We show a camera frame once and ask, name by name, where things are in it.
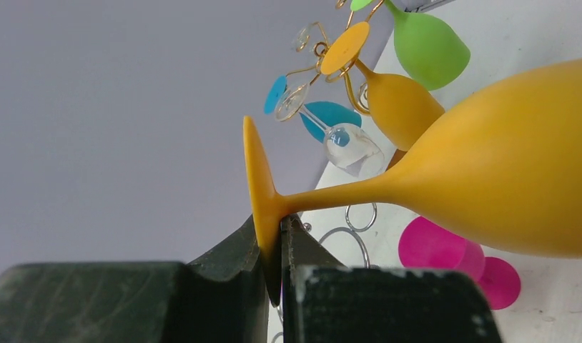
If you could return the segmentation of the pink plastic wine glass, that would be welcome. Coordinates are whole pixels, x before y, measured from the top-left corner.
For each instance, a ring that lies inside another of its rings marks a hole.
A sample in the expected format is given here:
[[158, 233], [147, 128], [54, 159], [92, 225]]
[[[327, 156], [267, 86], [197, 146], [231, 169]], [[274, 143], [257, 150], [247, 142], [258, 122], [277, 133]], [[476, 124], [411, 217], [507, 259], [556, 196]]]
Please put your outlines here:
[[453, 269], [467, 274], [494, 310], [514, 304], [521, 293], [521, 278], [507, 261], [487, 257], [481, 245], [424, 217], [406, 226], [398, 242], [398, 255], [404, 267]]

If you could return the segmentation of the gold wire glass rack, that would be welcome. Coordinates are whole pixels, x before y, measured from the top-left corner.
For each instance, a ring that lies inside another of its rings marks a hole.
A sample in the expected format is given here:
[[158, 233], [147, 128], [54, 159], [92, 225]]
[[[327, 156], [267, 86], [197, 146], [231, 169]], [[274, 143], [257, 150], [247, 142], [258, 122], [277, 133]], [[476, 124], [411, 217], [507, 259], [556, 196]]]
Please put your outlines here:
[[364, 115], [369, 114], [355, 98], [349, 76], [349, 70], [359, 62], [358, 55], [370, 30], [368, 21], [361, 21], [356, 27], [359, 33], [350, 36], [356, 36], [358, 44], [347, 44], [348, 52], [330, 51], [332, 45], [321, 23], [316, 21], [302, 28], [293, 49], [308, 49], [312, 30], [318, 28], [322, 38], [312, 49], [317, 60], [310, 67], [279, 76], [267, 96], [264, 113], [272, 114], [277, 121], [299, 115], [306, 129], [323, 144], [329, 162], [354, 177], [366, 177], [382, 173], [392, 164], [385, 163], [381, 148], [362, 129], [360, 115], [330, 101], [305, 102], [310, 87], [325, 75], [328, 82], [343, 79], [352, 105]]

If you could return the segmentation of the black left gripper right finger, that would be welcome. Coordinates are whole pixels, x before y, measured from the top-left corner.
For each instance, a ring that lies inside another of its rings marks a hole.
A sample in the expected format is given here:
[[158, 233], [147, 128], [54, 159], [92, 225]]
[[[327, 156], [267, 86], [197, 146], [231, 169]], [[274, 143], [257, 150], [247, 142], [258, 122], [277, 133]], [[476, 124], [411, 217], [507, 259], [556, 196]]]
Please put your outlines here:
[[296, 215], [280, 223], [285, 342], [500, 342], [479, 288], [438, 269], [346, 267]]

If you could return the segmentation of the yellow wine glass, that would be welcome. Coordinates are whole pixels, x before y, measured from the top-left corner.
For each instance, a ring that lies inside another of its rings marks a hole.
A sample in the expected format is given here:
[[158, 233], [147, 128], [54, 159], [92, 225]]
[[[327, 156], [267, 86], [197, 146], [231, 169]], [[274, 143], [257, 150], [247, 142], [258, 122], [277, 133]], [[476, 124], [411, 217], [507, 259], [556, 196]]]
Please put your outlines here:
[[370, 33], [361, 21], [346, 29], [322, 57], [320, 72], [328, 83], [360, 70], [368, 85], [368, 111], [378, 129], [400, 150], [408, 151], [445, 109], [422, 85], [399, 74], [379, 74], [359, 54]]
[[582, 258], [582, 59], [497, 81], [442, 115], [384, 174], [283, 196], [257, 128], [243, 121], [247, 180], [263, 257], [295, 212], [397, 204], [473, 242]]

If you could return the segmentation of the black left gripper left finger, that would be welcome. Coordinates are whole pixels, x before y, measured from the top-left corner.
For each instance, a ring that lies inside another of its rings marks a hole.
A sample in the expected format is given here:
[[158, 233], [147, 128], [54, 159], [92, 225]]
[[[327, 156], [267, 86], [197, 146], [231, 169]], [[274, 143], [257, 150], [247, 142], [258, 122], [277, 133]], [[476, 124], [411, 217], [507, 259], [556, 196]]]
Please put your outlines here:
[[190, 263], [18, 264], [0, 275], [0, 342], [265, 342], [253, 220]]

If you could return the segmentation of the silver wire glass rack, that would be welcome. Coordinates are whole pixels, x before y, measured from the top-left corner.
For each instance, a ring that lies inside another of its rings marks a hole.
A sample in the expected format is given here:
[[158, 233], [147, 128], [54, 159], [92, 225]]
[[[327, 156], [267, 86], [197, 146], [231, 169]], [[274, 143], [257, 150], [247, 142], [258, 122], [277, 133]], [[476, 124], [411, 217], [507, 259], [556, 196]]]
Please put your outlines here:
[[[345, 221], [346, 221], [346, 226], [342, 226], [342, 227], [334, 227], [330, 230], [328, 230], [327, 232], [325, 232], [318, 240], [318, 244], [322, 244], [325, 242], [325, 240], [327, 240], [329, 237], [331, 237], [333, 234], [337, 234], [337, 233], [344, 233], [344, 234], [348, 234], [350, 235], [354, 241], [356, 242], [358, 248], [361, 251], [362, 254], [362, 263], [363, 266], [366, 268], [375, 268], [377, 265], [373, 264], [370, 260], [370, 254], [368, 251], [368, 248], [365, 245], [364, 240], [362, 239], [362, 237], [360, 236], [360, 233], [364, 233], [367, 230], [369, 230], [373, 224], [375, 223], [376, 219], [377, 219], [377, 215], [378, 215], [378, 208], [377, 205], [375, 203], [372, 203], [372, 216], [370, 219], [370, 222], [362, 227], [362, 228], [357, 228], [354, 227], [352, 222], [350, 221], [349, 215], [350, 215], [350, 209], [351, 209], [351, 205], [345, 207]], [[281, 297], [281, 302], [278, 306], [275, 307], [276, 309], [276, 313], [278, 316], [278, 319], [280, 321], [280, 324], [282, 327], [284, 327], [284, 287], [281, 286], [281, 292], [280, 292], [280, 297]], [[271, 342], [283, 342], [283, 337], [284, 337], [284, 330], [283, 328], [281, 328], [278, 332], [276, 332], [274, 334], [274, 336], [271, 338]]]

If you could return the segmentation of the green plastic wine glass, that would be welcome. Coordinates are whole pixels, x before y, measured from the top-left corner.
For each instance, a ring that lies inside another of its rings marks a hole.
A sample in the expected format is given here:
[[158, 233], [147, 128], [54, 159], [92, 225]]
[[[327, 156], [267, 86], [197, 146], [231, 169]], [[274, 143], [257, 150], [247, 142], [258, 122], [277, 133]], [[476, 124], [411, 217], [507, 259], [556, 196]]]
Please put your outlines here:
[[433, 91], [462, 74], [471, 52], [451, 26], [430, 14], [401, 10], [391, 1], [379, 1], [367, 21], [382, 4], [393, 15], [396, 57], [411, 79]]

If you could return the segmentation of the clear patterned wine glass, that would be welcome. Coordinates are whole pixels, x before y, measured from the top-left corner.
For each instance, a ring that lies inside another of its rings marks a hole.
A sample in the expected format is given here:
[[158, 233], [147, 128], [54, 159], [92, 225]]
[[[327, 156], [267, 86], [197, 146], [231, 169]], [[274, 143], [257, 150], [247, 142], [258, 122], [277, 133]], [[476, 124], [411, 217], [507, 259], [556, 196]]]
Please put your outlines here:
[[323, 25], [316, 21], [301, 28], [292, 40], [291, 46], [294, 52], [311, 51], [316, 57], [321, 58], [327, 53], [330, 42]]

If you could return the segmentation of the blue plastic wine glass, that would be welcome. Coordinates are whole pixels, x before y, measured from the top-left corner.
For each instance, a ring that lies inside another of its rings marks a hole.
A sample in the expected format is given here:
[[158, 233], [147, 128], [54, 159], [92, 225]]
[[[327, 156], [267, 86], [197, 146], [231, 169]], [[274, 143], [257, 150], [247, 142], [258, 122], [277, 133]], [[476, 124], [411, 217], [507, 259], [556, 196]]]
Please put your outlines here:
[[311, 121], [304, 113], [307, 109], [327, 126], [346, 123], [362, 126], [362, 117], [345, 106], [331, 101], [313, 101], [306, 103], [310, 91], [308, 83], [289, 83], [285, 75], [279, 76], [270, 88], [263, 107], [266, 114], [271, 114], [277, 121], [287, 121], [299, 114], [307, 131], [319, 142], [325, 138], [324, 129]]

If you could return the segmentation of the clear small wine glass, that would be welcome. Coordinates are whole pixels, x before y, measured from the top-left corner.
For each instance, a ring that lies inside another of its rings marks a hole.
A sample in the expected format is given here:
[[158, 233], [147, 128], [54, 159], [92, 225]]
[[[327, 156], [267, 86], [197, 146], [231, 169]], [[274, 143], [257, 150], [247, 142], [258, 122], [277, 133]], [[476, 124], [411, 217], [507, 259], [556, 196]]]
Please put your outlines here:
[[328, 161], [358, 179], [374, 177], [385, 170], [385, 155], [362, 127], [341, 123], [327, 126], [307, 109], [307, 117], [325, 132], [322, 142]]

